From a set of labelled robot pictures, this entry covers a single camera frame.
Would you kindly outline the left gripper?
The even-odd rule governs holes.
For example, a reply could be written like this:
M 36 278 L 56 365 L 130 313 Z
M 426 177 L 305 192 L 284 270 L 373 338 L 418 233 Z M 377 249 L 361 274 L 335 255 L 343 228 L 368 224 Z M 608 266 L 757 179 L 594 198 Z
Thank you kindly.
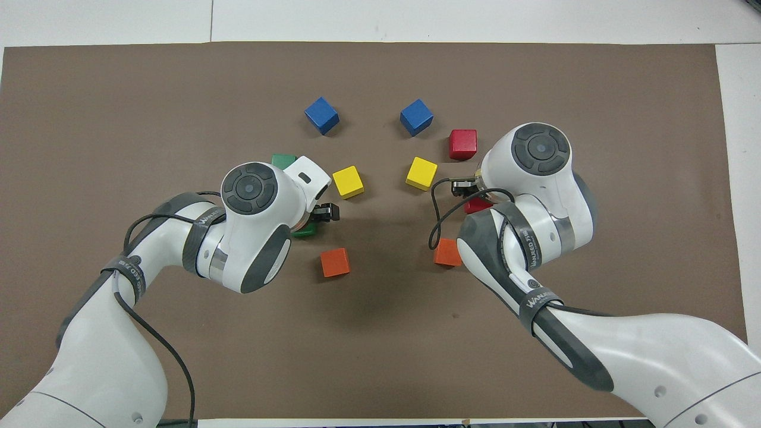
M 332 182 L 331 176 L 317 163 L 307 156 L 301 156 L 285 168 L 284 173 L 293 179 L 301 189 L 305 202 L 305 210 L 313 210 L 312 214 L 310 214 L 310 223 L 339 221 L 340 210 L 338 205 L 324 203 L 316 206 L 316 203 Z

